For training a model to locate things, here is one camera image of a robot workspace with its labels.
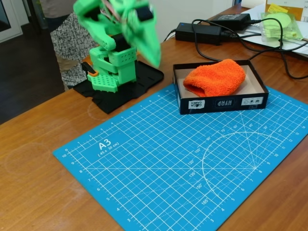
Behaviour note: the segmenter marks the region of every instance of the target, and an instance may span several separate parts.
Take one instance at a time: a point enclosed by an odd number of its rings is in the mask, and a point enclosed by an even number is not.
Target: yellow sticky note
[[[288,13],[288,10],[281,7],[281,6],[276,5],[275,3],[272,3],[269,7],[268,12],[271,12],[271,13],[275,13],[275,12]]]

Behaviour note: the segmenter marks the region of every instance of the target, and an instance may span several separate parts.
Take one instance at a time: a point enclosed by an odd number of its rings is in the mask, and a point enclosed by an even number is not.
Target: black box
[[[247,21],[250,21],[250,14],[219,14],[210,21],[221,26],[225,26],[231,30],[244,30],[248,27]]]
[[[264,109],[266,107],[269,91],[249,60],[236,61],[246,72],[246,78],[233,95],[202,98],[185,89],[183,81],[192,70],[201,65],[212,65],[216,63],[173,65],[173,82],[182,115]]]
[[[197,34],[197,41],[199,43],[207,44],[220,44],[220,34],[221,27],[219,26],[209,26],[202,24],[193,25],[195,32]],[[180,23],[175,31],[175,39],[186,42],[194,42],[195,36],[191,23]]]

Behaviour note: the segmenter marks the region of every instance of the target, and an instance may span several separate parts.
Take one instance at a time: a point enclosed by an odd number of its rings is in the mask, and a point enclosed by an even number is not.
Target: person
[[[51,34],[64,89],[70,89],[86,79],[81,63],[96,47],[88,31],[78,23],[73,12],[76,0],[40,0]]]

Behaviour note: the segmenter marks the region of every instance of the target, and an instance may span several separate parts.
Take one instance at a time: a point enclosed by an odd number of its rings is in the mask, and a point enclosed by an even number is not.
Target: plastic bag
[[[302,40],[304,38],[298,28],[297,22],[295,20],[295,16],[293,14],[283,13],[283,12],[261,13],[260,19],[266,19],[266,18],[275,18],[279,20],[283,28],[283,39]],[[281,29],[277,21],[275,20],[263,21],[260,27],[261,27],[261,34],[262,34],[263,41],[280,39]]]

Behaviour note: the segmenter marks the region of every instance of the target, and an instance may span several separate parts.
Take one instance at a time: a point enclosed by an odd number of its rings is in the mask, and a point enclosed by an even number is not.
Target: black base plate
[[[109,114],[128,101],[142,96],[150,87],[164,79],[164,73],[143,62],[136,61],[135,66],[137,81],[121,85],[116,93],[94,90],[88,80],[74,86],[74,90],[85,97],[92,97],[92,101]]]

